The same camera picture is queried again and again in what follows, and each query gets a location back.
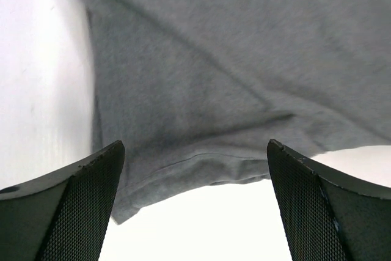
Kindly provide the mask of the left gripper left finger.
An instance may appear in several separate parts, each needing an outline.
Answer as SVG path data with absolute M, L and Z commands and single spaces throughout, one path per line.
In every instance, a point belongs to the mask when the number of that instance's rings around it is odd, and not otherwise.
M 2 189 L 1 260 L 98 260 L 124 160 L 124 145 L 115 141 L 78 162 Z

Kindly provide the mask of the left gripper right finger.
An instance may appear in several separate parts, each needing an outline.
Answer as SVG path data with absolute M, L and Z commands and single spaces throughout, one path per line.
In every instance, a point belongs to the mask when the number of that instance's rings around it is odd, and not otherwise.
M 272 139 L 269 173 L 293 260 L 390 260 L 390 188 Z

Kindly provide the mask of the grey shorts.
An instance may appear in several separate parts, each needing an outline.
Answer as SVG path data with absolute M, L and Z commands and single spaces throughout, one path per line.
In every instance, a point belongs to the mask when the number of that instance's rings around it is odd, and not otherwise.
M 112 209 L 269 177 L 276 139 L 312 157 L 390 144 L 390 0 L 82 0 L 93 149 L 121 140 Z

